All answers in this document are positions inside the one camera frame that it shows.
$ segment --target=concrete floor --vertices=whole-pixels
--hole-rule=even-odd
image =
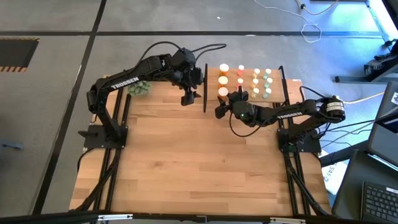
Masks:
[[[260,2],[300,13],[294,0]],[[249,0],[201,3],[203,4],[194,0],[108,1],[99,30],[300,31],[304,24],[297,17],[260,8]],[[310,0],[304,3],[312,11],[320,11],[329,5],[328,2],[313,3]],[[1,1],[0,20],[7,19],[7,22],[0,24],[0,32],[90,31],[99,6],[100,0]],[[308,16],[304,12],[302,14],[319,23],[324,31],[378,31],[372,15],[361,2],[338,3],[331,11],[318,17]],[[29,22],[21,21],[21,17],[30,18]],[[221,63],[228,63],[233,66],[244,64],[253,68],[278,68],[283,65],[287,78],[301,79],[304,85],[320,93],[339,95],[346,101],[373,95],[385,89],[385,85],[339,84],[333,81],[336,75],[362,75],[364,63],[376,54],[388,52],[381,47],[384,43],[381,37],[322,37],[321,41],[314,44],[304,42],[301,36],[97,37],[46,199],[45,213],[68,210],[76,178],[76,162],[83,147],[83,138],[77,131],[86,130],[91,118],[86,106],[85,92],[97,78],[134,66],[141,53],[150,44],[160,40],[170,40],[188,49],[224,42],[228,45],[227,48],[203,55],[198,62],[199,66],[209,63],[209,66],[216,67]],[[40,44],[27,72],[0,73],[0,125],[8,124],[11,127],[0,130],[0,136],[25,145],[23,151],[0,151],[0,217],[26,215],[32,208],[40,178],[44,173],[44,164],[53,146],[87,41],[87,36],[40,37]],[[175,49],[160,45],[151,50],[149,55],[167,52],[174,53]],[[306,96],[316,98],[308,92]],[[360,104],[348,105],[347,120],[339,125],[373,119],[380,101],[381,96]],[[360,142],[368,134],[355,136],[350,143]],[[334,139],[339,135],[331,133],[325,139]],[[344,147],[332,144],[325,150],[333,152]]]

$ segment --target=green object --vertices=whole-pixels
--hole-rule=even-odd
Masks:
[[[150,83],[147,81],[134,83],[127,88],[127,91],[131,96],[145,95],[149,92],[149,90],[150,90]]]

